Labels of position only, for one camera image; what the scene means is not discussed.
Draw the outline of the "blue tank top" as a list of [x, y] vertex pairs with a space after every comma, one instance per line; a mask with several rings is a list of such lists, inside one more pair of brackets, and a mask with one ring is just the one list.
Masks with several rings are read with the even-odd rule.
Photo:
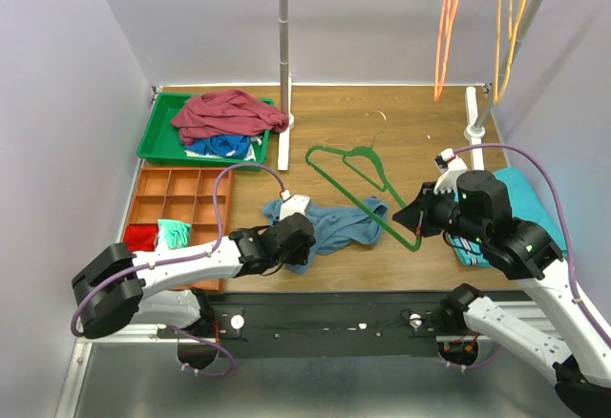
[[307, 272], [316, 255], [328, 256], [353, 242], [374, 246], [384, 231], [356, 206], [321, 208], [311, 202], [306, 217], [314, 227], [315, 237], [308, 259], [305, 265], [284, 266], [299, 275]]

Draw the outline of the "green clothes hanger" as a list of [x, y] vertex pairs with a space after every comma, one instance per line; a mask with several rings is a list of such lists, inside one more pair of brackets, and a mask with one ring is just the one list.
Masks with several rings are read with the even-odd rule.
[[[371, 143], [369, 145], [358, 145], [352, 149], [340, 149], [322, 144], [316, 144], [311, 146], [305, 153], [305, 163], [311, 167], [318, 175], [324, 180], [330, 183], [335, 189], [337, 189], [342, 195], [344, 195], [349, 201], [351, 201], [357, 208], [365, 213], [371, 220], [373, 220], [379, 227], [390, 234], [395, 240], [397, 240], [403, 247], [410, 252], [417, 252], [420, 250], [422, 245], [421, 226], [422, 220], [418, 219], [416, 223], [416, 232], [414, 233], [415, 241], [409, 242], [407, 239], [402, 237], [395, 229], [393, 229], [381, 215], [374, 213], [372, 208], [368, 208], [364, 202], [355, 197], [344, 185], [336, 180], [332, 175], [326, 172], [322, 167], [312, 159], [312, 155], [315, 152], [323, 152], [330, 155], [334, 155], [341, 158], [341, 161], [346, 165], [353, 173], [367, 182], [370, 186], [384, 193], [388, 192], [394, 201], [399, 205], [400, 208], [405, 208], [407, 203], [401, 198], [398, 192], [390, 183], [387, 177], [384, 163], [377, 152], [374, 150], [374, 143], [376, 138], [385, 131], [388, 125], [388, 119], [382, 111], [371, 111], [366, 113], [366, 116], [379, 115], [383, 119], [383, 126], [374, 133]], [[359, 168], [354, 166], [349, 160], [352, 157], [361, 157], [368, 161], [374, 168], [376, 175], [379, 177], [380, 182], [376, 182], [374, 179], [367, 176]]]

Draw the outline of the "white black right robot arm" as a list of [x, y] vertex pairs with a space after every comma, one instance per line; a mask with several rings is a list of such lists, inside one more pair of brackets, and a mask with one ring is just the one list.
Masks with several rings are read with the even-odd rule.
[[434, 314], [443, 334], [484, 335], [535, 368], [579, 417], [609, 416], [609, 327], [599, 313], [586, 315], [580, 308], [571, 293], [568, 260], [543, 227], [514, 216], [502, 181], [477, 170], [460, 175], [450, 192], [426, 182], [392, 218], [422, 237], [447, 233], [478, 243], [486, 261], [517, 282], [558, 333], [543, 333], [463, 283]]

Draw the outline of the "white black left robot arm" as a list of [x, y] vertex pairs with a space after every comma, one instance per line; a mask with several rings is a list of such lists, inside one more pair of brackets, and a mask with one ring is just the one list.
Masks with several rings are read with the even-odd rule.
[[285, 263], [303, 265], [314, 244], [313, 224], [300, 213], [160, 253], [111, 244], [72, 278], [77, 307], [71, 332], [89, 340], [110, 336], [132, 321], [141, 302], [158, 293], [206, 280], [263, 275]]

